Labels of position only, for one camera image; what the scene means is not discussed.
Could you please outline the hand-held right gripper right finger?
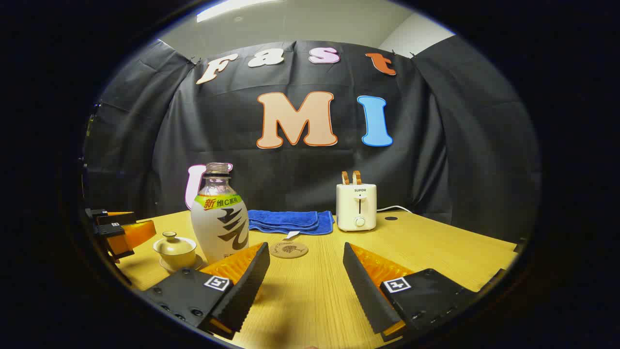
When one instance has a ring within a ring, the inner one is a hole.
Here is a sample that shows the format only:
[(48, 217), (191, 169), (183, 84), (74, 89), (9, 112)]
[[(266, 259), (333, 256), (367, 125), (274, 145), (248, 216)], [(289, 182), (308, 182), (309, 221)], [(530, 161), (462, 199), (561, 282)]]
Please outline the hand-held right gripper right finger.
[(385, 342), (419, 338), (454, 320), (504, 273), (500, 268), (472, 291), (433, 268), (412, 271), (348, 242), (343, 265), (372, 330)]

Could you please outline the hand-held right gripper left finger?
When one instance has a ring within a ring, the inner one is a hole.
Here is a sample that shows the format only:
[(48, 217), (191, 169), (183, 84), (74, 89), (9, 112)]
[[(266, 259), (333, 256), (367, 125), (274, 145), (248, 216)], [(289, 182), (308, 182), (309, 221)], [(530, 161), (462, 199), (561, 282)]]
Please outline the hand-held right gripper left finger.
[(269, 266), (269, 245), (264, 241), (199, 271), (182, 268), (141, 295), (200, 331), (232, 340), (241, 331)]

